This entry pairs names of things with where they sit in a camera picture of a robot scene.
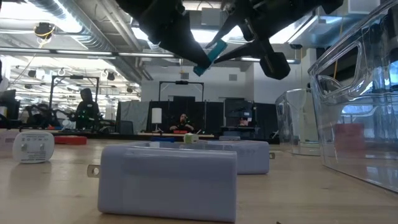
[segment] wall charger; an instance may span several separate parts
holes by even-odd
[[[12,157],[20,163],[40,163],[51,159],[54,153],[54,136],[44,131],[19,133],[12,145]]]

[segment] ceiling duct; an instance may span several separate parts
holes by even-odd
[[[73,37],[88,50],[112,51],[117,49],[95,26],[93,21],[76,5],[69,0],[29,0],[36,7],[53,14],[58,19],[70,19],[71,17],[81,25],[79,32],[82,36]],[[141,82],[143,71],[130,66],[124,59],[117,57],[115,60],[105,60],[114,65],[119,72],[130,82]]]

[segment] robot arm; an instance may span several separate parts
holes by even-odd
[[[116,0],[120,7],[139,22],[149,40],[200,67],[211,65],[190,31],[189,13],[182,0]],[[274,52],[269,38],[308,12],[322,6],[331,13],[343,0],[234,0],[226,22],[207,47],[214,45],[232,28],[239,26],[247,41],[252,41],[218,58],[215,63],[231,58],[252,56],[268,77],[278,80],[290,72],[283,53]]]

